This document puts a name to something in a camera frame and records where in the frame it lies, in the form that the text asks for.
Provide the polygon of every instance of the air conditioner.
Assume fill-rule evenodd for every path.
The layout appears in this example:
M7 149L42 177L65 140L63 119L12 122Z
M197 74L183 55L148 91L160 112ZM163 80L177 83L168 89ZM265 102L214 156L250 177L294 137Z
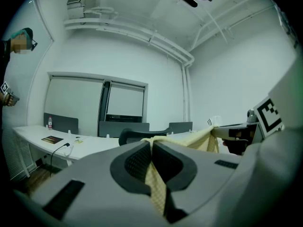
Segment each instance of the air conditioner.
M69 19L84 17L85 0L68 0L67 12Z

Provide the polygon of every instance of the wooden floor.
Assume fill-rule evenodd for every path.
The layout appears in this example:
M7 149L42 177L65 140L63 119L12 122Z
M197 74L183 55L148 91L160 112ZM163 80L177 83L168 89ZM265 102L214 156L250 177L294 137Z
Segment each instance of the wooden floor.
M59 171L60 169L53 167L52 176ZM14 188L30 197L42 183L50 178L50 172L49 165L41 165L30 174L30 178L26 177L20 182L15 183Z

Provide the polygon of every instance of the book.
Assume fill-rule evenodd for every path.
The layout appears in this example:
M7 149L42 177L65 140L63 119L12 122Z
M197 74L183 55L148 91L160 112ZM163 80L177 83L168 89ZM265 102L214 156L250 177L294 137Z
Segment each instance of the book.
M43 138L41 140L43 140L43 141L45 141L47 143L57 144L58 142L60 142L63 139L55 137L55 136L49 136L49 137Z

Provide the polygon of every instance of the white ceiling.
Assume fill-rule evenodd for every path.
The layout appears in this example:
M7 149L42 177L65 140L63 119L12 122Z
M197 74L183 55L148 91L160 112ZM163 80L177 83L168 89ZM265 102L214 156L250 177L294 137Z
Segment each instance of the white ceiling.
M119 12L120 21L157 30L190 51L201 27L196 46L220 32L218 26L221 30L228 29L238 21L273 6L270 0L196 1L197 8L181 0L86 0L86 9L113 7Z

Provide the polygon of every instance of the power cord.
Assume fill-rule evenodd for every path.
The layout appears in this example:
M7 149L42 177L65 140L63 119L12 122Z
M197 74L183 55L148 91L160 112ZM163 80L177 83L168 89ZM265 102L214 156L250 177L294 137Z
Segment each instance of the power cord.
M63 146L70 146L70 144L69 144L69 143L66 143L66 144L60 146L57 150L59 150L59 149L62 148ZM54 155L54 153L55 153L57 150L55 150L55 151L52 153L52 156L51 156L51 169L50 169L50 172L49 172L49 177L52 177L52 160L53 160L53 155Z

